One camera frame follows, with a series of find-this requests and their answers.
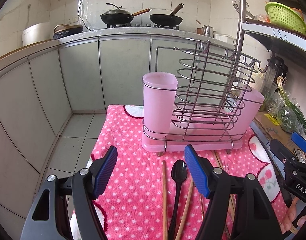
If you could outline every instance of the metal strainer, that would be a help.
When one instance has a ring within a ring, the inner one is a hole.
[[[240,0],[232,0],[233,6],[235,10],[239,13],[240,12]],[[248,3],[246,3],[246,17],[251,17],[252,19],[255,18],[254,15],[250,13],[250,8],[248,6]]]

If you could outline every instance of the green basket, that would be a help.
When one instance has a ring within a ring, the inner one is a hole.
[[[271,23],[305,34],[305,22],[291,8],[281,3],[269,2],[266,4],[265,10]]]

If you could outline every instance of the blue rubber pad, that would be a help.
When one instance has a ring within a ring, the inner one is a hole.
[[[292,133],[291,138],[292,141],[306,153],[306,140],[296,132]]]
[[[94,181],[94,190],[93,195],[98,198],[105,191],[105,188],[109,182],[109,179],[112,175],[113,169],[117,162],[117,149],[114,146],[111,146],[108,152],[103,157],[104,163],[101,166],[101,169],[95,176]]]
[[[201,167],[200,157],[197,155],[195,150],[191,148],[192,146],[186,146],[184,150],[184,158],[187,167],[193,177],[195,186],[198,192],[204,197],[208,197],[210,190],[208,188],[208,181],[203,168]]]

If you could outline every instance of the human hand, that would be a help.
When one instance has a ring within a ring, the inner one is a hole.
[[[298,201],[298,198],[295,197],[293,199],[292,205],[287,210],[287,212],[285,214],[285,217],[280,224],[280,230],[282,231],[282,234],[289,231],[292,227],[292,222],[296,218],[296,203],[297,203],[297,201]],[[301,227],[305,223],[305,221],[306,221],[306,216],[303,216],[298,220],[297,225]]]

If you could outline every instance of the wok lid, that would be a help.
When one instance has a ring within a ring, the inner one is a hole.
[[[103,13],[102,15],[106,15],[106,14],[117,14],[117,13],[131,15],[131,14],[130,14],[130,12],[125,11],[125,10],[121,10],[122,6],[117,7],[116,5],[114,5],[114,4],[112,4],[112,3],[106,3],[106,4],[107,4],[107,5],[113,5],[113,6],[115,6],[115,7],[116,7],[116,9],[106,11],[106,12],[105,12],[105,13]]]

